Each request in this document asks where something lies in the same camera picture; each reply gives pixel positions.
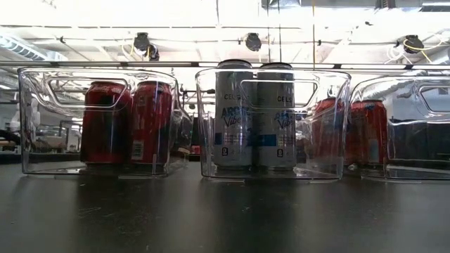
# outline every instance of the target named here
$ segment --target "silver can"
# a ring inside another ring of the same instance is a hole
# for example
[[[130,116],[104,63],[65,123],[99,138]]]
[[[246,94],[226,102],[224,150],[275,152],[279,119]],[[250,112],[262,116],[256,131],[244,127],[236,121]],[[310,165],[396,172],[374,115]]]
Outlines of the silver can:
[[[287,63],[267,63],[261,68],[293,69]],[[292,169],[296,165],[293,81],[292,73],[258,73],[258,165],[261,167]]]
[[[219,169],[245,169],[252,165],[252,113],[255,103],[252,65],[244,60],[225,60],[218,69],[249,69],[249,72],[216,73],[214,163]]]

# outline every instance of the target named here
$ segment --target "dark table surface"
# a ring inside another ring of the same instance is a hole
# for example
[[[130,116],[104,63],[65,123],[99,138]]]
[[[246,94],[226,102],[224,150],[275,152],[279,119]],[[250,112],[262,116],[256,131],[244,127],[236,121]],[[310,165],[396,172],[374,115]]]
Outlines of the dark table surface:
[[[0,252],[448,252],[450,184],[23,176],[0,167]]]

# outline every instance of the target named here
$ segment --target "clear plastic bin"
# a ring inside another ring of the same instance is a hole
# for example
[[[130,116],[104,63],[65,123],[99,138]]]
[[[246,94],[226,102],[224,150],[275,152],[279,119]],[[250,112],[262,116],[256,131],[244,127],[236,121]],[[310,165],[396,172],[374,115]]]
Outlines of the clear plastic bin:
[[[172,76],[75,68],[18,72],[24,173],[146,177],[187,164],[193,120],[179,105]]]
[[[382,77],[352,92],[345,172],[450,179],[450,77]]]
[[[341,178],[348,74],[227,60],[196,81],[203,176]],[[202,103],[208,89],[216,92],[215,112]]]

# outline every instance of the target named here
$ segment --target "plastic bin handle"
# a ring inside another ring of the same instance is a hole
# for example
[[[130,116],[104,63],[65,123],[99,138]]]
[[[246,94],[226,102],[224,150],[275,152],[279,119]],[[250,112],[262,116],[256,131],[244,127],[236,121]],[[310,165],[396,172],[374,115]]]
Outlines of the plastic bin handle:
[[[434,114],[444,114],[444,115],[450,115],[450,106],[448,110],[433,110],[432,106],[430,106],[429,101],[427,101],[427,99],[424,97],[423,93],[426,91],[430,91],[433,89],[446,89],[447,94],[445,94],[445,96],[450,96],[449,89],[450,89],[450,85],[446,85],[446,84],[422,84],[419,86],[418,88],[418,93],[420,94],[419,97],[421,98],[421,100],[423,101],[423,104],[426,106],[427,110],[431,113]]]
[[[128,84],[128,82],[125,79],[121,79],[121,78],[80,78],[80,77],[50,77],[46,80],[43,80],[45,82],[46,88],[49,91],[50,96],[52,97],[55,105],[57,105],[58,107],[61,108],[98,108],[98,109],[108,109],[108,108],[113,108],[117,105],[117,103],[119,103],[120,99],[122,98],[122,96],[124,95],[125,91],[127,89],[130,89],[131,85]],[[85,104],[76,104],[76,103],[62,103],[59,98],[57,97],[57,95],[55,94],[55,91],[53,90],[53,88],[51,87],[50,83],[52,81],[90,81],[90,82],[95,82],[95,81],[100,81],[100,82],[118,82],[120,84],[124,84],[124,88],[122,89],[122,91],[120,92],[119,98],[116,99],[116,101],[112,104],[112,105],[85,105]]]
[[[245,83],[245,82],[256,82],[256,83],[268,82],[268,83],[282,83],[282,84],[283,83],[284,84],[287,84],[287,83],[313,84],[314,88],[313,88],[312,94],[309,97],[309,100],[306,102],[306,104],[303,105],[304,107],[307,107],[311,103],[313,97],[316,95],[316,93],[319,89],[319,82],[316,80],[313,80],[313,79],[293,79],[293,80],[244,79],[240,82],[240,89],[241,89],[241,92],[243,92],[244,94],[245,94],[245,89],[243,89],[243,83]]]

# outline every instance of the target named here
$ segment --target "red soda can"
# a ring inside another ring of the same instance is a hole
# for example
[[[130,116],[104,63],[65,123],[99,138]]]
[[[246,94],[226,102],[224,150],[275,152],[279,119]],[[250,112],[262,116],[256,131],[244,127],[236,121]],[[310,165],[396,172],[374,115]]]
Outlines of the red soda can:
[[[314,157],[335,157],[342,144],[342,120],[335,113],[335,98],[327,98],[317,103],[312,123]]]
[[[365,144],[366,113],[362,102],[354,102],[350,106],[349,124],[345,136],[345,165],[363,164],[367,157]]]
[[[131,143],[130,91],[123,84],[93,82],[84,98],[80,160],[87,164],[123,164]]]
[[[354,102],[351,116],[351,140],[347,139],[346,155],[359,164],[384,164],[387,159],[387,115],[383,102]]]
[[[164,166],[169,158],[173,99],[164,82],[141,82],[134,94],[131,163]]]

